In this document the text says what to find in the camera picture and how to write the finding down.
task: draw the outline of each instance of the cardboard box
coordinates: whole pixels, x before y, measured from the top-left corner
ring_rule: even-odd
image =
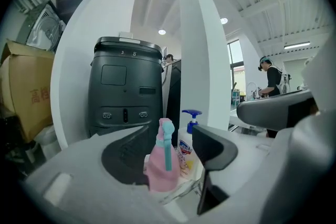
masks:
[[[19,117],[24,141],[52,124],[50,80],[54,53],[7,41],[1,57],[1,102]]]

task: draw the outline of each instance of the white ceiling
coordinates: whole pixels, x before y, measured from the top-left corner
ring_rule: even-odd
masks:
[[[239,11],[255,35],[265,55],[284,53],[285,45],[310,41],[318,47],[328,38],[334,26],[333,12],[326,0],[229,0]],[[216,2],[221,17],[220,2]],[[234,19],[224,25],[227,40],[240,29]],[[167,35],[179,40],[179,0],[135,0],[132,25],[137,28],[165,29]]]

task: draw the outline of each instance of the fluorescent light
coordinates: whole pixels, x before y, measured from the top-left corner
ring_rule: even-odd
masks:
[[[160,34],[160,35],[165,35],[165,34],[166,34],[166,31],[163,30],[163,29],[160,29],[160,30],[159,30],[159,34]]]
[[[227,24],[228,19],[225,18],[225,17],[223,17],[223,18],[221,18],[221,21],[220,21],[220,22],[222,23],[222,25]]]
[[[299,44],[293,44],[293,45],[284,46],[284,49],[288,50],[288,49],[293,49],[293,48],[298,48],[298,47],[303,47],[303,46],[308,46],[308,45],[310,45],[310,42],[305,42],[305,43],[299,43]]]

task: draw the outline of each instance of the label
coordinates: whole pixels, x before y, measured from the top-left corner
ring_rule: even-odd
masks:
[[[193,151],[193,149],[190,148],[188,144],[182,140],[180,140],[180,149],[183,155],[190,154]]]

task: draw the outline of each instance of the bottle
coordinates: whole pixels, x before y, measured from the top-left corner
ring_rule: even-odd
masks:
[[[175,131],[172,121],[163,118],[159,120],[159,123],[156,144],[149,156],[146,174],[149,179],[150,190],[166,192],[177,186],[180,164],[172,145],[172,134]]]
[[[178,130],[177,154],[180,162],[181,176],[186,179],[199,180],[202,175],[203,165],[193,150],[193,126],[197,125],[196,116],[202,114],[198,110],[182,110],[189,113],[193,119],[185,128]]]

